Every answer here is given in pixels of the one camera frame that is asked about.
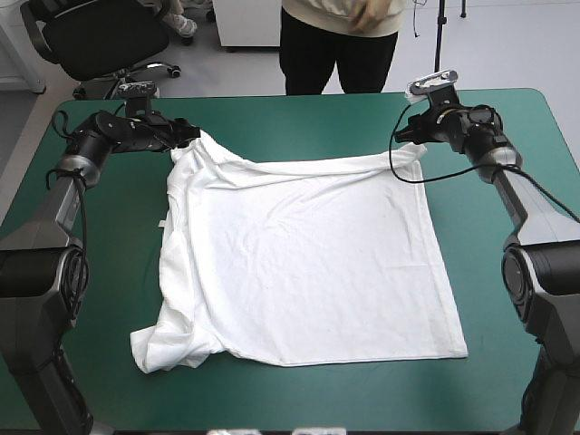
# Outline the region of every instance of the white shoe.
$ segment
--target white shoe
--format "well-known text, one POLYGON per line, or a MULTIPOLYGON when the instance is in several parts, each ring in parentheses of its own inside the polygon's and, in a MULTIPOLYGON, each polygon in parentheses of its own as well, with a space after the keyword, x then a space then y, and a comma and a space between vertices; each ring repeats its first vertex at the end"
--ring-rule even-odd
POLYGON ((175 29, 182 38, 191 38, 198 30, 196 22, 183 15, 167 14, 163 17, 163 21, 175 29))

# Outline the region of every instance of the chair wheel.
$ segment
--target chair wheel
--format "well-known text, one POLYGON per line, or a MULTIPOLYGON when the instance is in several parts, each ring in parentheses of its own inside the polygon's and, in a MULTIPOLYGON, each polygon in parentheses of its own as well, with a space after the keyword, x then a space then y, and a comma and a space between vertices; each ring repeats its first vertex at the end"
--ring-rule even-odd
POLYGON ((173 68, 168 68, 167 72, 169 73, 169 77, 172 79, 177 79, 181 75, 181 68, 174 66, 173 68))
POLYGON ((87 99, 87 91, 82 86, 77 86, 72 91, 72 97, 75 100, 86 100, 87 99))

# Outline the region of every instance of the white cabinet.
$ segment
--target white cabinet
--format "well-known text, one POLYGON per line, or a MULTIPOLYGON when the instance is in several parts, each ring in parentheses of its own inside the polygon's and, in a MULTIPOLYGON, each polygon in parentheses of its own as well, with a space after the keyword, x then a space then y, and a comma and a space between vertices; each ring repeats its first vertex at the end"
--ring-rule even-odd
POLYGON ((277 47, 281 0, 213 0, 224 47, 277 47))
POLYGON ((32 47, 20 15, 23 0, 0 0, 0 91, 44 91, 40 57, 32 47))

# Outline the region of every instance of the chair armrest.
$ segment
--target chair armrest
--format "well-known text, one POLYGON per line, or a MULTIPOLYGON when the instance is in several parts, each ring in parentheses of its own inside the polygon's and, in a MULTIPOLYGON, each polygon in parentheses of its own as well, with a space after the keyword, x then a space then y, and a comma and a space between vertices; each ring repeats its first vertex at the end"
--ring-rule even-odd
POLYGON ((43 35, 40 33, 38 25, 36 25, 36 18, 34 18, 33 12, 30 10, 30 5, 28 2, 22 3, 20 6, 20 14, 24 21, 24 27, 30 38, 30 42, 33 43, 34 49, 42 56, 43 59, 50 63, 58 63, 58 59, 51 52, 51 49, 46 45, 46 41, 43 35))
POLYGON ((157 20, 161 20, 161 18, 163 18, 165 15, 167 15, 167 12, 169 12, 169 9, 171 8, 171 0, 160 0, 160 3, 161 3, 161 9, 155 15, 155 18, 157 20))

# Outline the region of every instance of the green table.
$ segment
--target green table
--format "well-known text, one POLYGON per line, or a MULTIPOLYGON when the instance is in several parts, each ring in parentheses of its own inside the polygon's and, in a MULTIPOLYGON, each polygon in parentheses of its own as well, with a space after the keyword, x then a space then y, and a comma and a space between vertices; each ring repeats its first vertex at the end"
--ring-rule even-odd
MULTIPOLYGON (((532 90, 461 92, 503 116, 525 168, 566 204, 580 208, 580 177, 544 97, 532 90)), ((251 160, 313 160, 385 150, 402 95, 157 100, 251 160)), ((118 101, 66 102, 77 125, 118 101)), ((422 111, 420 104, 412 111, 422 111)), ((63 151, 47 131, 0 230, 8 234, 44 194, 44 173, 63 151)), ((425 176, 468 166, 446 144, 422 159, 425 176)), ((78 327, 64 340, 77 380, 100 421, 122 430, 251 427, 289 430, 503 430, 519 417, 537 345, 526 335, 500 274, 512 227, 496 191, 475 173, 427 187, 430 212, 469 347, 465 360, 279 368, 211 356, 200 368, 145 375, 129 334, 155 324, 161 296, 160 219, 167 211, 169 155, 110 158, 87 194, 92 281, 78 327)), ((34 418, 0 362, 0 429, 33 429, 34 418)))

